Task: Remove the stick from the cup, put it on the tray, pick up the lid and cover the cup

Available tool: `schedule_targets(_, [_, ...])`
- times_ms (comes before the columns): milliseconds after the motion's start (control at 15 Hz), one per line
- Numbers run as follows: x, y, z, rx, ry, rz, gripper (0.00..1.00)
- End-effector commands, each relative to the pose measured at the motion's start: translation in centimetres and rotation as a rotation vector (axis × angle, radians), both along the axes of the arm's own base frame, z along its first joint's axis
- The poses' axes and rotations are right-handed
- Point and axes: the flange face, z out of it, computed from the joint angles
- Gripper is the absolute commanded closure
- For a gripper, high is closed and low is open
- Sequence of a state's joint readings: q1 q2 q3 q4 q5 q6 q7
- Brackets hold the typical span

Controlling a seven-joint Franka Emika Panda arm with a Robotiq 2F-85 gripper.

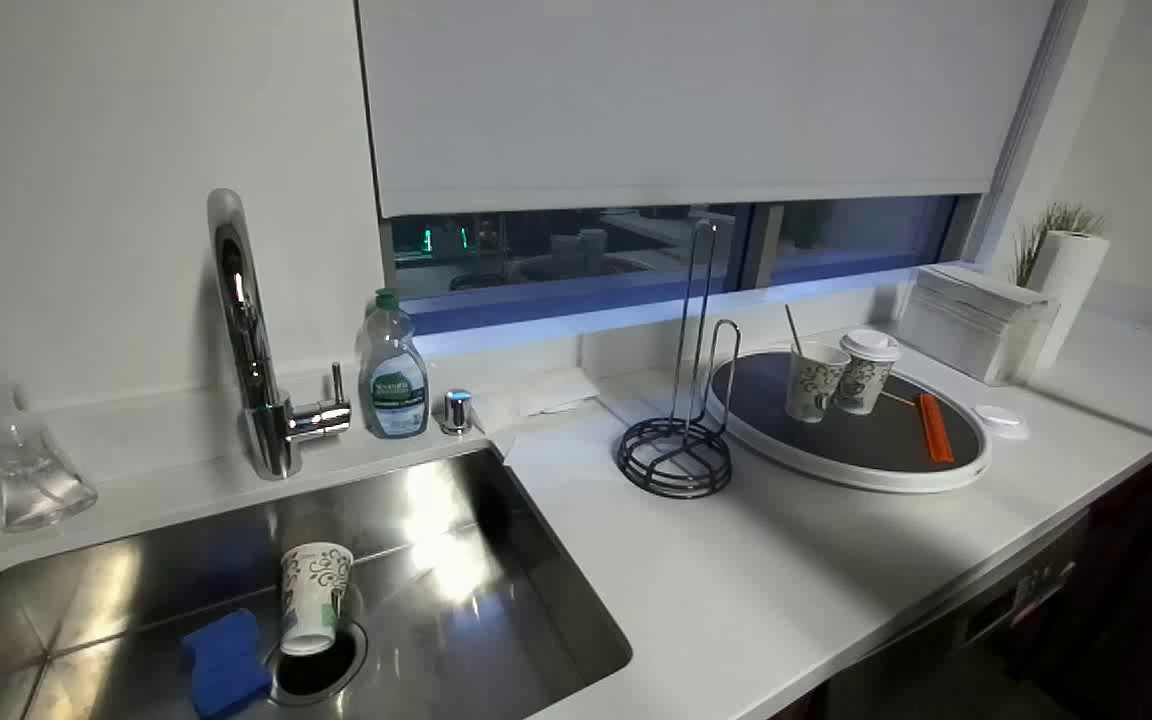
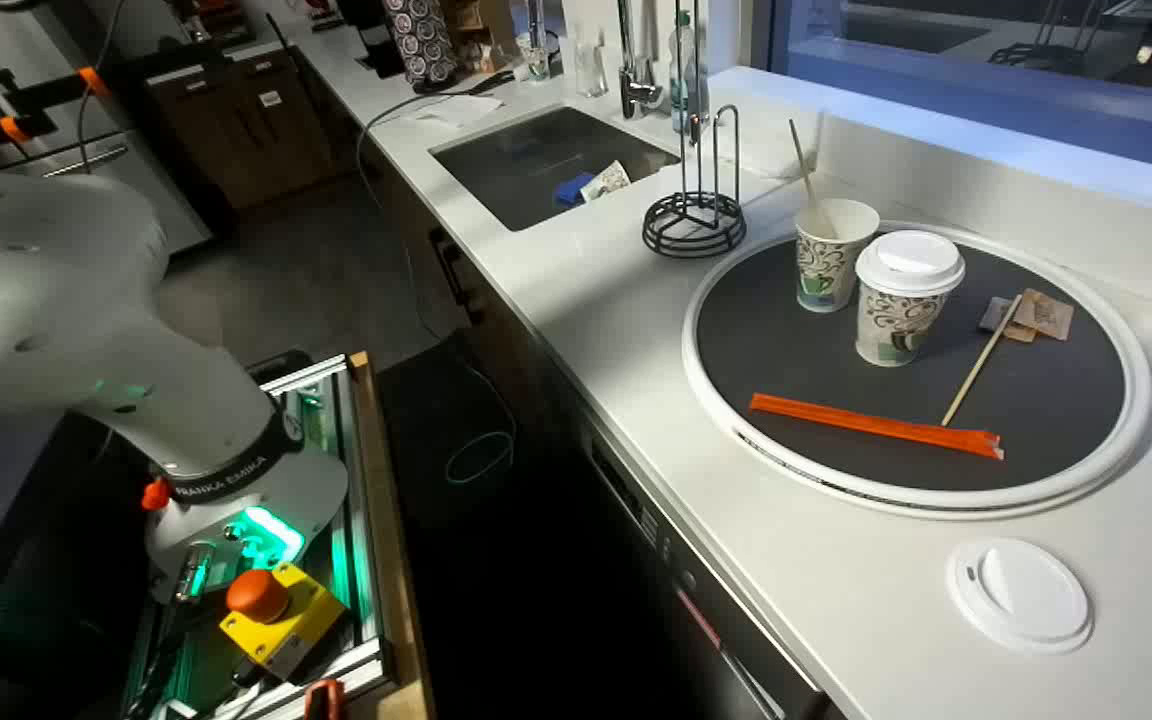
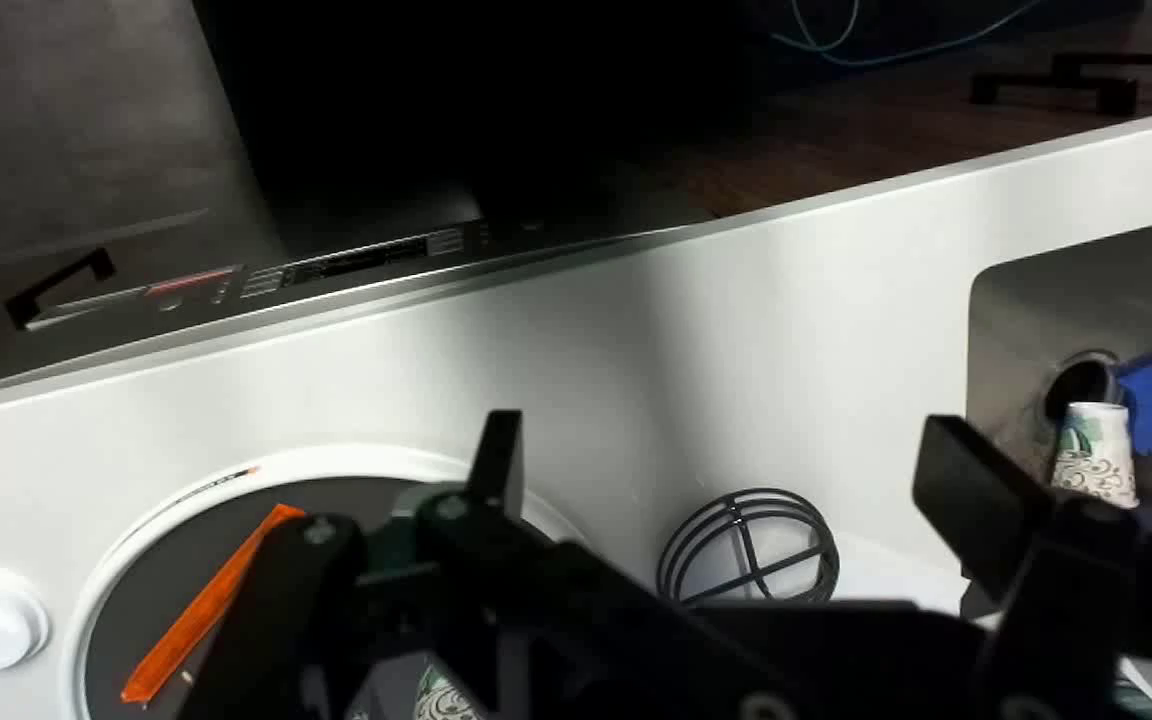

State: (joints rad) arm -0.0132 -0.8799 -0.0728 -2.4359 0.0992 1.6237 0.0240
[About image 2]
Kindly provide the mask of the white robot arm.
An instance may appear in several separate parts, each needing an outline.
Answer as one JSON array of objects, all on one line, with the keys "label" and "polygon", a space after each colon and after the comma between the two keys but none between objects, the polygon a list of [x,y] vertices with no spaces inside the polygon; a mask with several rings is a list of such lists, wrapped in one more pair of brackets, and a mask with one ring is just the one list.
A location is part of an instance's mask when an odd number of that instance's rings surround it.
[{"label": "white robot arm", "polygon": [[235,522],[301,558],[348,470],[234,351],[162,315],[163,267],[163,223],[137,187],[0,173],[0,413],[81,413],[143,453],[168,480],[143,531],[168,576]]}]

